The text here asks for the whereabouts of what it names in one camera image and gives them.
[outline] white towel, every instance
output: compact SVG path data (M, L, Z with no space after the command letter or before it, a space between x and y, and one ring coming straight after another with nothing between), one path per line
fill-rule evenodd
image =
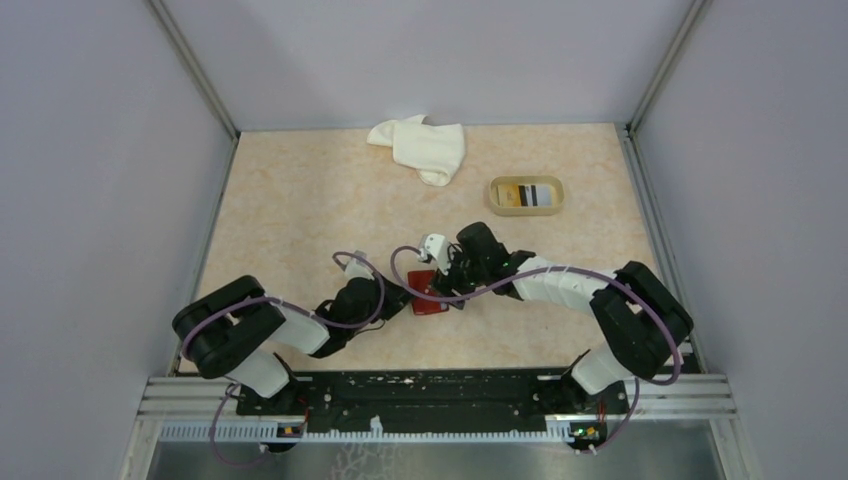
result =
M366 141L392 147L395 163L418 170L424 183L443 187L450 183L465 158L465 135L460 124L424 125L426 117L385 121L371 129Z

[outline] gray wall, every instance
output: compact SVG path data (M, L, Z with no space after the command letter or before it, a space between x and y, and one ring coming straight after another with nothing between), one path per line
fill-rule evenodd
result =
M0 478L117 476L228 145L141 0L0 2Z
M626 121L690 0L167 0L243 130Z
M844 477L846 45L842 0L715 2L639 136L767 478Z

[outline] purple cable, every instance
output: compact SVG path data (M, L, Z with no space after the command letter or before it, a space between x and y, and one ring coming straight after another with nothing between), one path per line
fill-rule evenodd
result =
M646 382L652 383L654 385L664 386L664 385L673 384L674 382L677 381L677 378L680 376L680 370L681 370L682 365L683 365L683 360L680 358L680 352L677 351L677 345L674 343L674 337L671 336L671 332L668 331L668 327L665 326L665 324L662 322L662 319L660 318L660 316L657 315L657 312L655 312L654 309L651 308L651 306L648 305L647 302L645 302L638 295L636 295L633 292L633 290L631 290L626 285L624 285L623 283L619 282L618 280L616 280L614 278L608 277L608 276L606 276L602 273L598 273L598 272L595 272L593 270L587 270L585 268L567 267L567 266L564 266L564 265L555 265L555 266L551 266L551 267L540 267L540 268L536 268L536 269L533 269L533 270L528 270L526 272L517 273L517 274L515 274L511 277L504 278L503 280L498 280L497 282L492 283L491 285L488 285L484 288L481 288L480 290L477 290L477 291L474 291L474 292L471 292L471 293L468 293L468 294L465 294L465 295L459 295L459 296L456 296L456 297L436 297L436 296L433 296L433 295L426 295L424 293L419 292L418 290L415 290L414 288L410 287L403 280L403 278L400 275L400 272L398 272L396 259L397 259L397 256L400 252L405 252L405 251L415 252L416 254L419 253L419 250L417 248L410 247L409 245L396 248L395 251L392 252L392 257L389 261L389 263L392 267L392 275L394 275L395 280L400 284L401 287L404 288L404 290L406 290L407 292L411 293L412 295L414 295L418 298L423 298L424 300L429 300L431 302L460 302L460 301L470 300L474 297L478 297L480 295L483 295L484 293L490 292L490 291L492 291L496 288L499 288L503 285L506 285L510 282L514 282L514 281L520 280L522 278L532 277L533 275L538 275L540 273L548 273L548 272L569 271L569 272L573 272L573 273L576 273L576 274L579 274L579 275L585 275L587 277L596 278L598 280L601 280L602 282L609 283L610 285L612 285L613 287L617 288L622 293L627 295L627 297L630 300L632 300L633 302L638 304L640 307L642 307L642 310L644 310L645 313L648 314L648 317L650 317L651 320L653 320L654 324L657 326L657 329L659 329L660 333L662 333L663 338L668 343L668 348L671 351L672 358L674 359L674 366L672 367L671 378L669 378L668 380L648 380L648 379L644 379L644 380Z
M310 311L308 311L304 308L301 308L301 307L299 307L299 306L297 306L293 303L286 302L285 300L281 300L281 299L276 298L276 297L248 298L247 300L243 300L241 302L230 305L229 307L227 307L223 310L219 310L219 311L213 313L212 315L210 315L209 317L207 317L206 319L204 319L202 322L198 323L196 327L192 328L191 331L188 332L188 335L186 335L186 338L183 340L183 346L182 346L182 349L180 350L180 354L182 354L183 358L189 358L188 357L188 347L191 346L191 342L194 341L194 338L197 337L197 335L201 331L203 331L203 329L206 328L210 323L214 322L215 320L218 320L219 318L223 318L224 316L229 315L230 313L233 313L236 310L242 309L244 307L249 307L251 305L257 305L257 304L260 304L260 303L278 304L278 305L280 305L284 308L288 308L289 310L293 310L293 311L295 311L295 312L297 312L301 315L312 318L312 319L314 319L314 320L316 320L320 323L323 323L324 325L330 326L330 327L356 330L356 329L362 328L362 327L370 324L371 322L376 320L377 317L380 315L380 311L383 309L383 302L386 299L386 283L383 281L383 275L380 274L380 271L377 270L377 268L374 267L374 265L372 265L371 262L366 260L364 257L356 255L355 253L336 252L336 253L333 254L333 261L336 262L336 264L339 265L341 268L344 268L344 265L342 265L341 262L338 260L339 256L350 257L354 260L357 260L357 261L364 263L365 266L368 267L371 270L371 274L374 276L374 278L377 279L377 284L380 285L380 299L377 301L377 308L374 309L374 313L372 313L371 316L368 317L367 320L364 320L360 323L355 323L355 324L352 324L352 325L347 324L347 323L338 323L338 322L334 322L332 320L327 320L325 318L321 318L318 315L315 315L314 312L310 312Z
M215 455L215 458L217 458L219 462L223 463L224 465L227 465L228 467L248 469L259 466L266 460L268 460L268 452L262 452L261 455L249 462L236 463L224 458L224 456L221 455L221 451L218 450L218 444L215 442L215 429L218 425L218 419L221 418L221 412L224 411L224 405L227 404L227 400L233 398L233 390L235 390L238 386L238 383L231 383L227 387L227 390L224 392L224 399L221 400L221 404L218 405L218 410L215 411L215 416L212 417L212 426L209 427L209 444L212 445L212 453Z

